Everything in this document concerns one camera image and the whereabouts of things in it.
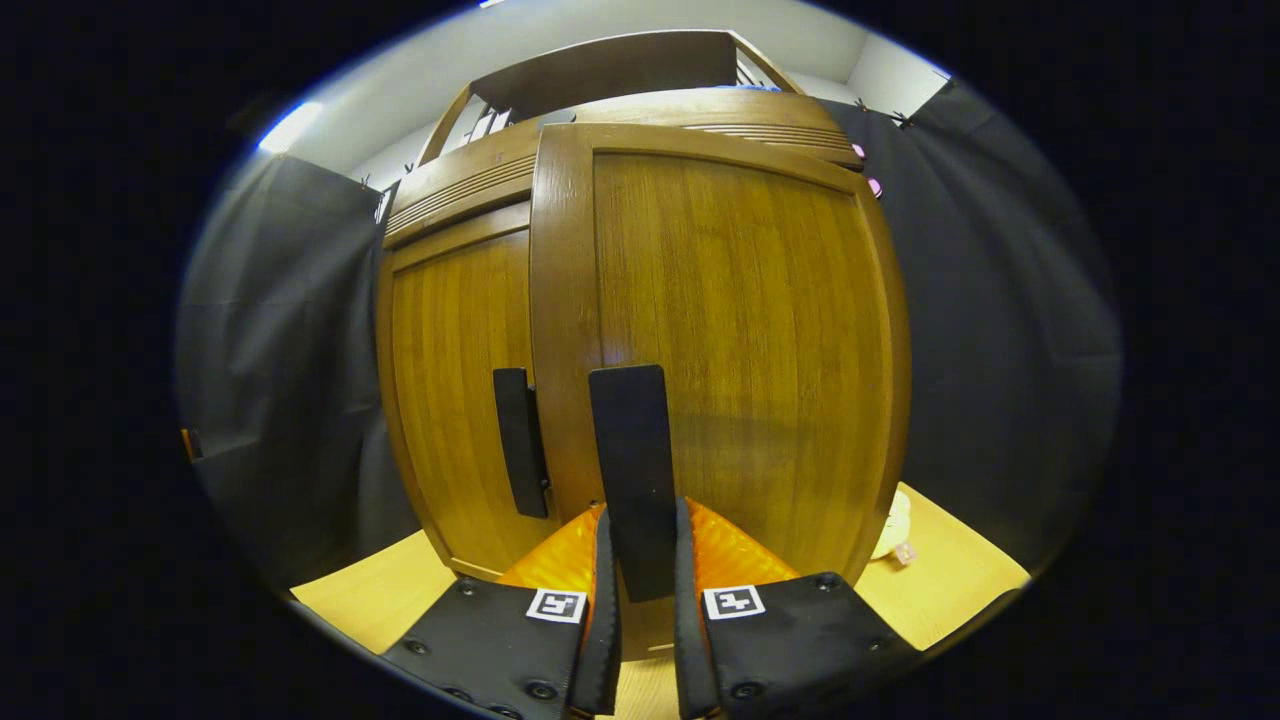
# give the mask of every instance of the black curtain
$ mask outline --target black curtain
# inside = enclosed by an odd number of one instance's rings
[[[420,528],[378,388],[381,200],[255,154],[215,199],[187,270],[180,418],[198,433],[205,491],[276,592]]]
[[[823,104],[883,187],[902,270],[902,480],[1034,575],[1074,528],[1116,427],[1121,329],[1100,240],[1034,143],[954,79],[904,127]]]

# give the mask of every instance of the wooden floor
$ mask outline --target wooden floor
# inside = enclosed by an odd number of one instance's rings
[[[906,568],[892,556],[868,564],[854,591],[899,635],[925,650],[1005,591],[1023,587],[1029,577],[946,510],[915,489],[900,487],[911,498],[908,541],[918,557]],[[381,653],[454,579],[426,536],[417,532],[355,565],[293,588],[293,594],[334,628]],[[617,698],[613,717],[676,717],[673,660],[623,662]]]

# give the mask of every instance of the black door handle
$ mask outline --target black door handle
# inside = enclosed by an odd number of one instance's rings
[[[547,518],[547,459],[538,427],[538,401],[529,387],[524,368],[498,368],[493,372],[493,397],[498,406],[498,433],[507,460],[507,480],[516,511],[530,518]]]
[[[676,480],[662,368],[602,368],[586,380],[627,596],[635,602],[669,597],[676,583]]]

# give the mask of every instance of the cabinet door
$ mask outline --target cabinet door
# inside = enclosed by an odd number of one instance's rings
[[[529,202],[429,234],[388,256],[379,357],[392,443],[422,525],[454,570],[493,579],[558,525],[520,515],[493,370],[526,368]]]
[[[588,373],[655,363],[677,497],[800,573],[855,582],[892,501],[910,382],[901,279],[865,178],[699,131],[548,126],[530,232],[562,514],[603,498]],[[648,647],[669,637],[663,602],[631,609],[654,628]]]

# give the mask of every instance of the wooden shelf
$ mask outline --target wooden shelf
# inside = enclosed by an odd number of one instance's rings
[[[736,69],[728,32],[637,32],[530,58],[474,81],[471,92],[531,118],[621,95],[733,85]]]

